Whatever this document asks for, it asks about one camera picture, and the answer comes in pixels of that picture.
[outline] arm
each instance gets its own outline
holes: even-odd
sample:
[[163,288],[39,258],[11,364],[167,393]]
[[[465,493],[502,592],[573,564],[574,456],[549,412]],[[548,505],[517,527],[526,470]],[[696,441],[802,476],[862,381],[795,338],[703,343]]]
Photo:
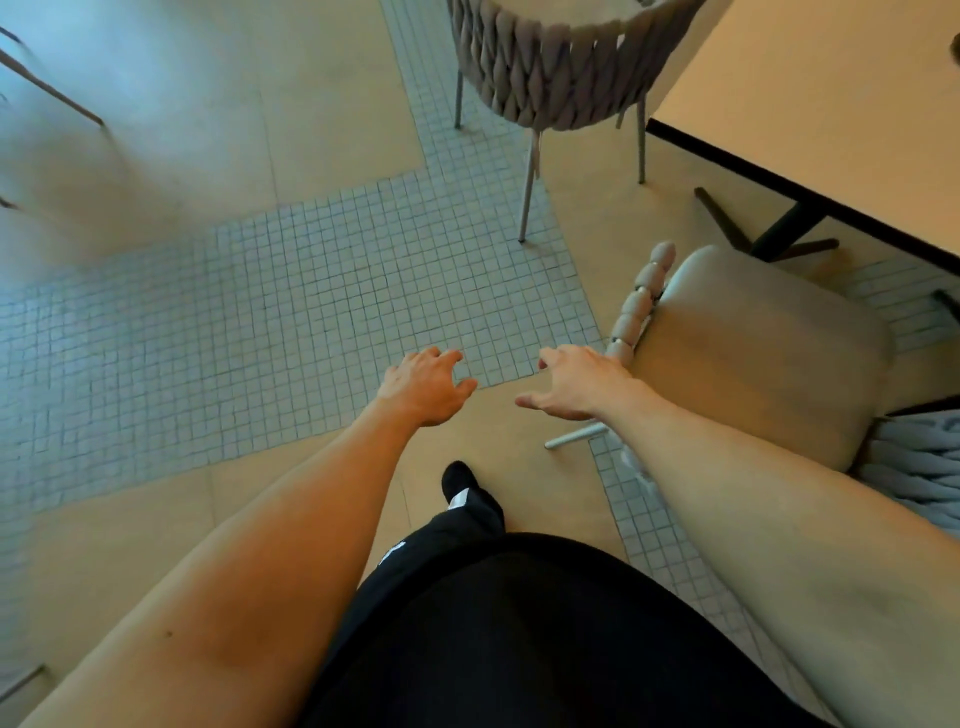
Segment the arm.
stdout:
[[618,363],[541,352],[520,406],[596,417],[690,540],[846,724],[955,725],[960,544],[842,473],[687,412]]
[[476,389],[462,355],[392,367],[333,443],[201,542],[24,723],[287,725],[347,609],[407,442]]

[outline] braided rope chair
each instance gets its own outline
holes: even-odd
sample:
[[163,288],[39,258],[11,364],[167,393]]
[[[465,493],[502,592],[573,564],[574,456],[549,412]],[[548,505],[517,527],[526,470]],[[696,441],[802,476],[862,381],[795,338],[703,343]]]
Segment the braided rope chair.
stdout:
[[706,0],[641,0],[628,20],[543,26],[492,0],[447,0],[457,49],[454,128],[464,78],[494,113],[533,130],[517,239],[526,236],[540,135],[581,129],[636,104],[639,183],[646,181],[646,95]]

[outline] black table base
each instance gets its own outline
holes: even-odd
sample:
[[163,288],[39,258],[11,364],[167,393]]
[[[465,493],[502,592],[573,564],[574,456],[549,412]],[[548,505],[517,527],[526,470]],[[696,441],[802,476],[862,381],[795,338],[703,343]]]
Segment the black table base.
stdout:
[[693,194],[707,209],[710,217],[734,248],[760,260],[768,262],[785,260],[789,257],[832,251],[840,246],[840,241],[836,238],[797,243],[827,217],[822,209],[812,203],[796,203],[763,235],[756,240],[751,240],[703,187],[694,189]]

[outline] chair seat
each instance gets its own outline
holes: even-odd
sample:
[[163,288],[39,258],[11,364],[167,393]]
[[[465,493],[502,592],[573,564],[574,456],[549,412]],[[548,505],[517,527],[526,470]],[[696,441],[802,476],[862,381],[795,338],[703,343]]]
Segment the chair seat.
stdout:
[[685,409],[845,471],[893,354],[869,308],[708,247],[670,280],[633,372]]

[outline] forearm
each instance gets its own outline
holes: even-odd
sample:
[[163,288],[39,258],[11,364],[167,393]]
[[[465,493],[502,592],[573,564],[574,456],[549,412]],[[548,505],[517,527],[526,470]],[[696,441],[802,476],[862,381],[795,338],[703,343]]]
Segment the forearm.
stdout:
[[960,546],[841,473],[686,412],[641,382],[624,389],[596,414],[842,717],[945,719],[938,711],[960,674]]
[[[91,726],[206,725],[227,716],[259,726],[288,715],[354,594],[416,429],[372,404],[195,548],[31,724],[59,724],[66,710],[79,718],[74,724]],[[140,674],[150,676],[148,691]],[[181,704],[176,718],[170,701]]]

